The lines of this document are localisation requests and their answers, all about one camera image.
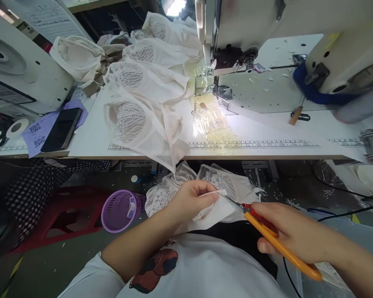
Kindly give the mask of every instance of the person's left hand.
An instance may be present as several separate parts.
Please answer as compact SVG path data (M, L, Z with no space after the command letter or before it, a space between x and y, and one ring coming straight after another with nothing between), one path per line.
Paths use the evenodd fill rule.
M202 180L190 180L185 182L170 203L164 208L172 213L180 222L196 217L200 211L214 204L218 193L203 195L216 191L216 188L209 182Z

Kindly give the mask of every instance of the purple basket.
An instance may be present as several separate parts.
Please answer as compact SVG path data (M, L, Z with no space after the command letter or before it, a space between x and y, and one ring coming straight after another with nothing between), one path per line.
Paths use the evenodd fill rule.
M105 230L118 233L125 230L136 216L145 210L146 196L129 190L114 192L105 202L101 221Z

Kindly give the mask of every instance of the smartphone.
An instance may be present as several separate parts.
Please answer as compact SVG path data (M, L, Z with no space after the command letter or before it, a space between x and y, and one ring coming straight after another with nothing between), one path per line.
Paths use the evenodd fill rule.
M62 110L40 151L53 152L66 149L69 146L81 114L81 108Z

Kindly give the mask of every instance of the blue fabric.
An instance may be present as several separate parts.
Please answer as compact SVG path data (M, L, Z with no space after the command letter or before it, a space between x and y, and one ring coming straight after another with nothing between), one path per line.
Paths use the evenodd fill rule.
M306 85L304 79L307 75L307 69L305 64L301 64L297 67L293 73L293 79L301 92L305 95L307 100L313 101L318 104L336 104L336 105L345 105L351 100L357 98L359 95L350 95L350 94L322 94L320 93L314 84Z

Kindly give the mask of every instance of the white t-shirt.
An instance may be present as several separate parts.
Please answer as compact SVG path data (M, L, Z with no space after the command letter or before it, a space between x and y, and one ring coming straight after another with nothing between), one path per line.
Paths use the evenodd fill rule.
M119 297L286 298L250 255L217 238L181 234L167 242L126 284L92 258L58 298Z

